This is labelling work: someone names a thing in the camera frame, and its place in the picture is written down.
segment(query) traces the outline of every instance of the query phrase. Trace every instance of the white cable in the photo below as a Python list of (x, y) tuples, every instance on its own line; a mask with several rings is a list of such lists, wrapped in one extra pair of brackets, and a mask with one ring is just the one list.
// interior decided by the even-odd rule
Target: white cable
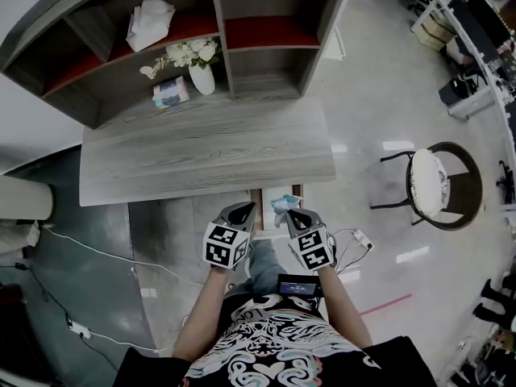
[(96, 252), (97, 254), (101, 254), (101, 255), (105, 255), (105, 256), (110, 256), (111, 258), (115, 258), (115, 259), (117, 259), (117, 260), (122, 260), (122, 261), (126, 261), (126, 262), (131, 262), (132, 264), (148, 265), (148, 266), (151, 266), (151, 267), (158, 267), (158, 268), (162, 268), (162, 269), (164, 269), (167, 273), (174, 275), (176, 278), (178, 278), (179, 280), (181, 280), (181, 281), (185, 282), (186, 284), (204, 286), (204, 284), (200, 284), (200, 283), (198, 283), (198, 282), (192, 282), (192, 281), (188, 281), (188, 280), (186, 280), (185, 278), (183, 278), (183, 277), (182, 277), (182, 276), (180, 276), (179, 274), (175, 273), (174, 271), (171, 271), (170, 269), (168, 269), (168, 268), (164, 267), (163, 265), (159, 265), (159, 264), (152, 264), (152, 263), (150, 263), (150, 262), (142, 262), (142, 261), (129, 260), (128, 258), (124, 258), (123, 256), (117, 256), (117, 255), (109, 254), (109, 253), (107, 253), (107, 252), (102, 252), (102, 251), (99, 251), (98, 249), (95, 249), (95, 248), (90, 247), (89, 245), (86, 245), (85, 243), (79, 242), (79, 241), (77, 241), (77, 240), (76, 240), (76, 239), (74, 239), (74, 238), (70, 238), (69, 236), (66, 236), (66, 235), (57, 234), (56, 232), (52, 231), (50, 228), (47, 228), (45, 225), (42, 225), (41, 227), (43, 227), (44, 229), (46, 229), (48, 232), (50, 232), (51, 234), (53, 234), (53, 235), (55, 235), (55, 236), (59, 236), (59, 237), (61, 237), (61, 238), (69, 239), (70, 241), (73, 241), (74, 243), (78, 243), (79, 245), (83, 246), (84, 248), (88, 248), (88, 249), (90, 249), (91, 251)]
[[(354, 248), (358, 247), (359, 245), (360, 245), (360, 242), (357, 243)], [(346, 253), (346, 251), (344, 251), (343, 254), (340, 256), (339, 263), (337, 264), (337, 268), (340, 267), (340, 263), (342, 262), (342, 259), (344, 258), (344, 254)], [(346, 267), (337, 269), (337, 275), (340, 275), (345, 270), (346, 270)]]
[(139, 345), (133, 344), (133, 343), (122, 343), (120, 341), (117, 341), (116, 339), (112, 339), (111, 337), (108, 337), (107, 335), (97, 334), (95, 332), (90, 331), (91, 335), (96, 335), (97, 337), (108, 339), (109, 341), (113, 341), (113, 343), (119, 344), (119, 345), (130, 345), (134, 348), (139, 348), (140, 350), (145, 350), (146, 352), (166, 352), (167, 350), (170, 350), (172, 347), (166, 347), (161, 348), (160, 350), (155, 350), (153, 348), (146, 348), (146, 347), (140, 347)]
[(330, 234), (330, 235), (337, 235), (340, 232), (344, 232), (344, 231), (353, 233), (353, 232), (355, 232), (355, 228), (342, 228), (342, 229), (338, 229), (337, 231), (335, 231), (333, 234)]

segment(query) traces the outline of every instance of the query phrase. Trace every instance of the white cloth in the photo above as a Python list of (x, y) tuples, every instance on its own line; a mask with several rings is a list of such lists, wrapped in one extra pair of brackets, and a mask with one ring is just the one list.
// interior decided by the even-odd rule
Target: white cloth
[(135, 52), (160, 41), (169, 34), (169, 25), (176, 10), (162, 0), (144, 0), (131, 15), (127, 42)]
[(39, 240), (40, 226), (37, 221), (32, 225), (0, 222), (0, 254), (16, 251), (29, 245), (35, 247)]
[(416, 208), (427, 217), (436, 216), (446, 205), (448, 179), (441, 160), (428, 149), (412, 157), (410, 190)]

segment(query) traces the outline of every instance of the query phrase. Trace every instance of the power strip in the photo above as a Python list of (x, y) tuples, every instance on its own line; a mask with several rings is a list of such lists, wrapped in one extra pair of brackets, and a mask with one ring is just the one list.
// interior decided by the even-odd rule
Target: power strip
[(365, 248), (365, 249), (368, 249), (369, 251), (372, 251), (372, 249), (374, 248), (374, 245), (372, 244), (372, 242), (369, 240), (369, 238), (367, 236), (365, 236), (365, 233), (363, 233), (360, 229), (358, 228), (353, 228), (353, 236), (355, 237), (355, 239), (360, 242), (360, 244)]
[(68, 328), (76, 334), (79, 334), (79, 335), (82, 334), (82, 336), (85, 339), (91, 338), (91, 333), (89, 332), (89, 328), (79, 324), (78, 322), (68, 319)]

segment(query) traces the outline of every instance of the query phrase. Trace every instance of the red shelf panel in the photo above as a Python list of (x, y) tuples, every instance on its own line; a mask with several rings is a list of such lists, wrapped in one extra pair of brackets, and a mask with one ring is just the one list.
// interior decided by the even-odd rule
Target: red shelf panel
[[(156, 50), (171, 43), (189, 40), (197, 36), (216, 34), (218, 34), (218, 25), (214, 14), (208, 15), (196, 10), (181, 10), (174, 13), (172, 17), (169, 35), (138, 53)], [(137, 56), (138, 53), (133, 52), (131, 46), (125, 40), (126, 35), (127, 27), (121, 31), (119, 38), (114, 42), (110, 59), (107, 63), (102, 63), (89, 49), (77, 53), (73, 59), (65, 63), (62, 69), (57, 69), (56, 73), (47, 79), (43, 96), (48, 96), (104, 65), (129, 56)]]
[(272, 46), (319, 48), (317, 37), (290, 16), (247, 17), (226, 20), (227, 49)]

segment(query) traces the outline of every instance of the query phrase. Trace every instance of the black t-shirt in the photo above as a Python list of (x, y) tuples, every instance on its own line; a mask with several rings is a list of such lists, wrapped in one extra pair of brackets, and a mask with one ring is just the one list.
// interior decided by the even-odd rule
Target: black t-shirt
[(407, 338), (360, 350), (309, 303), (277, 294), (224, 302), (214, 347), (194, 363), (129, 349), (114, 387), (126, 385), (435, 386)]

